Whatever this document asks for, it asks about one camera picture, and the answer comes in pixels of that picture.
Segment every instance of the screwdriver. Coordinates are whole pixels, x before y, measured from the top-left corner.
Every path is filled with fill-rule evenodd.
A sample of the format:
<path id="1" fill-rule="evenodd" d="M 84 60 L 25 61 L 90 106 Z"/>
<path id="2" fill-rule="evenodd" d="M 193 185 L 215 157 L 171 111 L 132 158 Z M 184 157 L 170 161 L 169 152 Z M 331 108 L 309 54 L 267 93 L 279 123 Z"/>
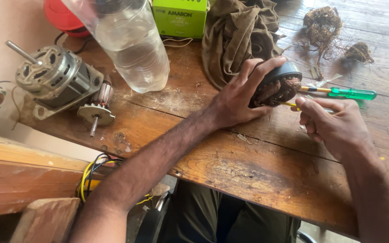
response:
<path id="1" fill-rule="evenodd" d="M 309 91 L 309 92 L 324 92 L 328 93 L 328 96 L 331 97 L 346 97 L 351 99 L 366 99 L 373 100 L 376 98 L 376 91 L 372 90 L 357 90 L 357 89 L 341 89 L 338 87 L 331 87 L 331 89 L 324 88 L 312 88 L 302 86 L 300 91 Z"/>
<path id="2" fill-rule="evenodd" d="M 283 101 L 276 101 L 276 102 L 279 103 L 279 104 L 281 104 L 281 105 L 296 107 L 296 104 L 292 104 L 292 103 L 289 103 L 289 102 L 283 102 Z M 328 114 L 331 114 L 331 115 L 334 115 L 335 113 L 337 113 L 337 112 L 333 111 L 333 110 L 330 109 L 330 108 L 324 108 L 324 110 L 325 110 L 326 112 L 328 112 Z"/>

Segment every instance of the water bottle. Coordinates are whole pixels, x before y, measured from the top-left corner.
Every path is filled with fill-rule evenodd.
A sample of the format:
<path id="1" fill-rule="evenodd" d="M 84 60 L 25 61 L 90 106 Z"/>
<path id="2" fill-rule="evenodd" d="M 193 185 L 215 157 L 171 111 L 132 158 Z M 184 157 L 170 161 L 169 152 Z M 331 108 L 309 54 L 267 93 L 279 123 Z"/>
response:
<path id="1" fill-rule="evenodd" d="M 139 93 L 162 90 L 169 61 L 148 0 L 62 0 Z"/>

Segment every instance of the amaron box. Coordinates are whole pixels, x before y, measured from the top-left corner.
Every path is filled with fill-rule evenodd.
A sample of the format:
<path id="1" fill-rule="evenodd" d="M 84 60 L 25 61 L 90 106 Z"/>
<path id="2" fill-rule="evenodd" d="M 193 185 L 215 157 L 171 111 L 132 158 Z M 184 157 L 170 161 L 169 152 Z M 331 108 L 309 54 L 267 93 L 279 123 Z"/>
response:
<path id="1" fill-rule="evenodd" d="M 207 0 L 153 0 L 153 13 L 162 38 L 202 39 Z"/>

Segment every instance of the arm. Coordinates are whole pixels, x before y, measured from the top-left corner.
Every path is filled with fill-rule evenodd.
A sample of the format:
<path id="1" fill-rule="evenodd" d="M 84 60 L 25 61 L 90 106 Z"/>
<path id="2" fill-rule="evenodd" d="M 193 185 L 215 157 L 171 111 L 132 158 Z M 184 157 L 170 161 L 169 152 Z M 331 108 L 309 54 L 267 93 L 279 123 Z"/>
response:
<path id="1" fill-rule="evenodd" d="M 298 98 L 300 124 L 324 142 L 346 171 L 357 211 L 361 242 L 389 243 L 389 174 L 375 151 L 358 104 L 353 100 Z M 338 111 L 326 113 L 322 107 Z"/>
<path id="2" fill-rule="evenodd" d="M 192 113 L 123 163 L 88 197 L 71 241 L 124 242 L 127 213 L 178 160 L 211 132 L 247 122 L 271 109 L 250 109 L 249 101 L 264 75 L 285 60 L 273 58 L 257 67 L 262 59 L 245 61 L 240 74 L 208 107 Z"/>

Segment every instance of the wood grain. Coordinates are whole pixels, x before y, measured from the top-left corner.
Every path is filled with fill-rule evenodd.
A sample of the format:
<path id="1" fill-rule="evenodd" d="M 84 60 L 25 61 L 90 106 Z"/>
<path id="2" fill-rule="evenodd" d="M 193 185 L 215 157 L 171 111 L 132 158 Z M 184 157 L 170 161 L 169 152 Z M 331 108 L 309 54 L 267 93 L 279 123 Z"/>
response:
<path id="1" fill-rule="evenodd" d="M 65 242 L 79 201 L 79 198 L 49 198 L 30 203 L 23 212 L 10 242 Z"/>
<path id="2" fill-rule="evenodd" d="M 75 196 L 88 163 L 0 137 L 0 214 L 21 212 L 41 198 Z M 94 173 L 102 180 L 113 171 Z"/>
<path id="3" fill-rule="evenodd" d="M 41 198 L 74 197 L 82 173 L 0 161 L 0 214 L 22 212 Z"/>
<path id="4" fill-rule="evenodd" d="M 389 36 L 389 2 L 383 0 L 295 0 L 279 1 L 279 15 L 304 18 L 311 9 L 336 7 L 344 27 Z"/>
<path id="5" fill-rule="evenodd" d="M 95 138 L 90 138 L 86 129 L 90 124 L 82 123 L 69 111 L 44 121 L 22 123 L 84 146 L 130 157 L 182 120 L 119 99 L 113 100 L 112 111 L 117 117 L 115 123 L 99 127 Z M 53 124 L 65 127 L 61 126 L 64 123 L 67 129 L 63 131 L 53 128 Z M 343 167 L 330 160 L 263 141 L 249 145 L 235 133 L 220 130 L 178 162 L 169 174 L 341 234 L 357 234 Z"/>
<path id="6" fill-rule="evenodd" d="M 301 66 L 304 77 L 312 78 L 310 68 L 312 65 L 316 65 L 318 53 L 307 54 L 302 45 L 297 43 L 302 36 L 300 32 L 303 20 L 281 17 L 279 23 L 279 32 L 287 36 L 278 41 L 278 46 L 287 47 L 290 43 L 295 42 L 284 52 L 284 56 Z M 355 89 L 375 90 L 378 94 L 389 96 L 389 36 L 342 28 L 339 40 L 342 46 L 353 45 L 357 41 L 366 42 L 375 62 L 370 65 L 357 63 L 353 68 L 346 69 L 340 63 L 343 51 L 337 52 L 338 57 L 334 56 L 335 58 L 330 60 L 321 59 L 321 70 L 325 79 L 331 78 L 335 74 L 342 74 L 343 77 L 333 80 L 332 83 Z"/>
<path id="7" fill-rule="evenodd" d="M 332 4 L 328 0 L 290 1 L 278 6 L 283 16 L 279 31 L 287 37 L 281 47 L 298 39 L 301 19 L 309 8 Z M 382 14 L 375 10 L 381 1 L 344 1 L 337 4 L 346 20 L 340 36 L 343 42 L 362 40 L 373 51 L 375 63 L 358 65 L 343 73 L 335 61 L 322 61 L 326 77 L 336 73 L 344 77 L 330 85 L 376 90 L 376 100 L 362 103 L 361 112 L 376 147 L 389 168 L 389 6 Z M 78 49 L 81 39 L 68 38 L 68 49 Z M 80 54 L 84 61 L 103 73 L 110 73 L 114 85 L 112 112 L 114 124 L 98 127 L 89 137 L 91 124 L 82 122 L 75 112 L 65 111 L 44 121 L 31 116 L 33 103 L 27 100 L 21 122 L 36 130 L 106 151 L 130 157 L 191 112 L 207 105 L 217 94 L 202 70 L 200 43 L 186 47 L 167 47 L 171 72 L 162 91 L 138 94 L 116 72 L 111 60 L 94 41 Z M 294 45 L 284 53 L 298 63 L 304 81 L 311 82 L 310 62 L 316 54 L 306 55 Z M 236 135 L 246 135 L 250 145 Z M 355 214 L 343 167 L 323 145 L 310 141 L 298 124 L 298 114 L 286 107 L 274 109 L 271 116 L 220 130 L 185 156 L 170 172 L 184 180 L 199 183 L 274 210 L 302 218 L 341 234 L 357 237 Z"/>
<path id="8" fill-rule="evenodd" d="M 76 49 L 82 41 L 68 38 L 65 43 L 67 47 Z M 112 71 L 114 66 L 111 60 L 97 43 L 91 43 L 89 48 L 89 52 L 81 53 L 81 56 L 85 60 L 90 60 L 90 63 L 96 68 L 110 73 L 115 87 L 114 97 L 116 99 L 185 118 L 191 112 L 207 105 L 218 93 L 203 73 L 200 52 L 198 51 L 200 43 L 193 43 L 180 49 L 168 48 L 167 52 L 171 60 L 168 83 L 160 92 L 147 92 L 145 94 L 132 91 L 121 76 Z M 202 83 L 202 85 L 196 87 L 197 82 Z M 306 82 L 311 81 L 305 78 L 303 83 Z M 375 100 L 363 102 L 361 112 L 372 132 L 380 155 L 389 158 L 389 97 L 379 95 Z M 263 119 L 237 125 L 232 128 L 232 131 L 248 135 L 253 138 L 253 141 L 260 139 L 335 161 L 335 158 L 323 145 L 307 137 L 298 122 L 299 118 L 296 112 L 290 111 L 287 107 L 279 106 L 274 109 L 271 117 L 267 116 Z"/>

